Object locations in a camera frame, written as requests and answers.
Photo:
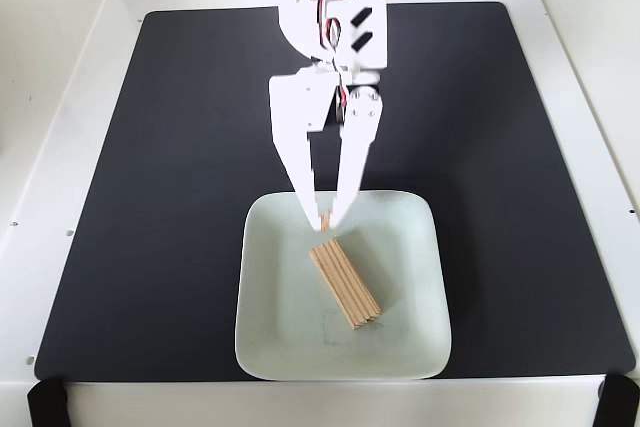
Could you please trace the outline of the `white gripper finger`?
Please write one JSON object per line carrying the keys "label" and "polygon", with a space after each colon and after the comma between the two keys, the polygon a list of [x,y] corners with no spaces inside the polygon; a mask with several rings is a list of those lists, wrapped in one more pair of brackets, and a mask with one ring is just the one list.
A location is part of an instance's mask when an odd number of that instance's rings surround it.
{"label": "white gripper finger", "polygon": [[311,228],[320,231],[322,220],[315,197],[308,139],[278,138],[274,140],[274,145]]}
{"label": "white gripper finger", "polygon": [[331,228],[336,229],[358,196],[368,152],[374,142],[383,109],[376,88],[355,88],[344,110],[341,151]]}

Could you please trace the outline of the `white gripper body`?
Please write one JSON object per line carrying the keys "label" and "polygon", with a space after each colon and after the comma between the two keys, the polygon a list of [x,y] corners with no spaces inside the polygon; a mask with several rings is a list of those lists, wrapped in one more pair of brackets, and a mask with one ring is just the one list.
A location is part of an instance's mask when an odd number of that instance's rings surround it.
{"label": "white gripper body", "polygon": [[355,88],[377,88],[373,72],[353,74],[313,65],[269,81],[273,139],[304,138],[326,129],[341,131],[344,110]]}

